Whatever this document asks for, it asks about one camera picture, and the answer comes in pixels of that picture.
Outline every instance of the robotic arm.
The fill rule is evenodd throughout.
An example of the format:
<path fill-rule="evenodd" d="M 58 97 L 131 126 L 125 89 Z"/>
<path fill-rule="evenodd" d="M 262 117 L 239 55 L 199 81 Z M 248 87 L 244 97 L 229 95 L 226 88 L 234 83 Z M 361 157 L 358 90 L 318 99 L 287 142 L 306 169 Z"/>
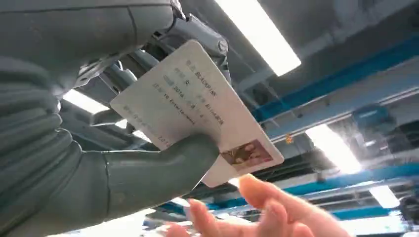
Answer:
<path fill-rule="evenodd" d="M 194 37 L 178 26 L 191 21 L 170 0 L 0 3 L 0 236 L 80 229 L 194 188 L 218 156 L 210 138 L 190 137 L 160 153 L 84 152 L 60 128 L 57 106 L 67 91 L 150 39 L 165 44 L 170 32 Z M 203 45 L 228 72 L 226 44 L 213 45 L 221 53 Z M 139 55 L 150 67 L 156 62 Z M 110 78 L 120 90 L 135 81 Z"/>

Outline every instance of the white card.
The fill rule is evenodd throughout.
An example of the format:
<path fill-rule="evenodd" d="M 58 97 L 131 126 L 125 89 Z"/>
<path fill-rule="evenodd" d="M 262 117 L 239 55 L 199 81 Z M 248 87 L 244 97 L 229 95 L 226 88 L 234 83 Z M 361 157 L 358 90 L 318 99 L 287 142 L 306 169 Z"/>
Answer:
<path fill-rule="evenodd" d="M 192 134 L 211 136 L 221 155 L 203 178 L 209 187 L 284 161 L 194 40 L 124 90 L 111 107 L 161 150 Z"/>

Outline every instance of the human hand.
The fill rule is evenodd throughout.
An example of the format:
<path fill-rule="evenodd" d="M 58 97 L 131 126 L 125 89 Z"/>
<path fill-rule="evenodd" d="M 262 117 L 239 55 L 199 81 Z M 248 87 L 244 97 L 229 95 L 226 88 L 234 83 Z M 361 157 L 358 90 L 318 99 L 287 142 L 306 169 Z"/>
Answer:
<path fill-rule="evenodd" d="M 258 223 L 235 224 L 216 220 L 206 206 L 190 200 L 195 229 L 202 237 L 349 237 L 327 212 L 283 192 L 251 175 L 240 178 L 240 193 L 253 207 L 262 210 Z M 188 237 L 186 230 L 172 225 L 167 237 Z"/>

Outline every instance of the fluorescent light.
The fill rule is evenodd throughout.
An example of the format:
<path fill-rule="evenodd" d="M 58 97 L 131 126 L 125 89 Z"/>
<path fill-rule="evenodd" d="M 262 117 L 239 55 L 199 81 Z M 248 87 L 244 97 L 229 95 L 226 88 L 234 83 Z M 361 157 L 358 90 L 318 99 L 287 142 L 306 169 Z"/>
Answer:
<path fill-rule="evenodd" d="M 237 188 L 239 187 L 239 178 L 232 178 L 228 181 L 229 184 L 236 186 Z"/>
<path fill-rule="evenodd" d="M 281 76 L 301 61 L 257 0 L 215 0 L 270 68 Z"/>
<path fill-rule="evenodd" d="M 227 213 L 221 213 L 219 215 L 217 215 L 218 218 L 226 220 L 226 221 L 230 221 L 233 223 L 238 223 L 238 224 L 243 224 L 243 223 L 251 223 L 251 221 L 237 217 L 237 216 L 232 216 L 229 215 Z"/>
<path fill-rule="evenodd" d="M 192 226 L 192 221 L 181 221 L 181 222 L 176 222 L 176 224 L 180 226 Z"/>
<path fill-rule="evenodd" d="M 127 121 L 126 119 L 123 119 L 123 120 L 121 120 L 121 121 L 117 122 L 115 125 L 116 125 L 117 127 L 122 128 L 122 129 L 126 129 L 126 123 L 127 123 L 127 122 L 128 122 L 128 121 Z"/>
<path fill-rule="evenodd" d="M 141 215 L 148 215 L 148 214 L 151 214 L 151 213 L 154 213 L 154 212 L 156 212 L 156 210 L 154 210 L 152 208 L 148 208 L 148 209 L 141 210 L 137 213 L 141 214 Z"/>
<path fill-rule="evenodd" d="M 319 125 L 307 130 L 305 133 L 310 137 L 314 145 L 321 149 L 326 157 L 341 171 L 355 173 L 361 170 L 361 164 L 349 147 L 327 125 Z M 369 181 L 362 183 L 362 185 L 372 183 L 372 181 Z M 383 208 L 394 208 L 400 205 L 399 200 L 387 185 L 370 188 L 370 193 Z"/>
<path fill-rule="evenodd" d="M 85 96 L 81 94 L 80 92 L 76 90 L 70 90 L 67 92 L 64 97 L 66 101 L 90 112 L 91 114 L 95 114 L 101 111 L 108 110 L 109 108 L 102 105 L 101 103 L 89 98 L 88 96 Z"/>
<path fill-rule="evenodd" d="M 370 147 L 370 146 L 374 145 L 375 143 L 376 143 L 376 141 L 375 140 L 372 140 L 372 141 L 366 142 L 365 143 L 365 146 L 366 147 Z"/>
<path fill-rule="evenodd" d="M 405 232 L 406 224 L 403 222 L 399 216 L 382 216 L 340 221 L 340 225 L 351 234 L 350 236 L 367 236 Z"/>
<path fill-rule="evenodd" d="M 187 200 L 185 200 L 185 199 L 183 199 L 183 198 L 181 198 L 181 197 L 175 197 L 175 198 L 173 198 L 172 200 L 171 200 L 172 202 L 174 202 L 174 203 L 176 203 L 176 204 L 178 204 L 178 205 L 181 205 L 181 206 L 184 206 L 184 207 L 190 207 L 191 205 L 188 203 L 188 201 Z"/>
<path fill-rule="evenodd" d="M 314 145 L 344 173 L 356 173 L 362 167 L 342 138 L 322 124 L 305 132 Z"/>
<path fill-rule="evenodd" d="M 394 208 L 400 205 L 399 200 L 387 185 L 370 188 L 370 193 L 383 208 Z"/>
<path fill-rule="evenodd" d="M 101 103 L 91 99 L 88 96 L 85 96 L 83 94 L 81 94 L 80 92 L 76 91 L 76 90 L 70 90 L 69 92 L 67 92 L 64 97 L 63 97 L 66 101 L 90 112 L 91 114 L 95 114 L 101 111 L 105 111 L 108 110 L 109 108 L 102 105 Z M 119 122 L 117 122 L 115 125 L 125 129 L 126 128 L 126 123 L 127 120 L 123 119 Z M 151 142 L 151 140 L 141 131 L 135 131 L 133 132 L 134 136 L 137 136 L 141 139 L 143 139 L 144 141 L 147 142 Z"/>
<path fill-rule="evenodd" d="M 392 211 L 390 211 L 390 213 L 388 215 L 389 216 L 400 216 L 400 215 L 402 215 L 402 212 L 400 210 L 392 210 Z"/>
<path fill-rule="evenodd" d="M 144 141 L 151 143 L 150 138 L 148 138 L 142 131 L 135 131 L 135 132 L 133 132 L 133 134 L 134 134 L 134 136 L 139 137 L 139 138 L 143 139 Z"/>

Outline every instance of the small portrait photo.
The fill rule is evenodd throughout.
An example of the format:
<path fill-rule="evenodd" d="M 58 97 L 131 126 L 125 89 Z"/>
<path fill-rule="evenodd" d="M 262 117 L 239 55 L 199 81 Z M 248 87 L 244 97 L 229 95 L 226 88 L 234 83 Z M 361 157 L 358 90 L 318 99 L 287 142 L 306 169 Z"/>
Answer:
<path fill-rule="evenodd" d="M 221 156 L 237 171 L 273 161 L 273 158 L 258 140 L 223 152 Z"/>

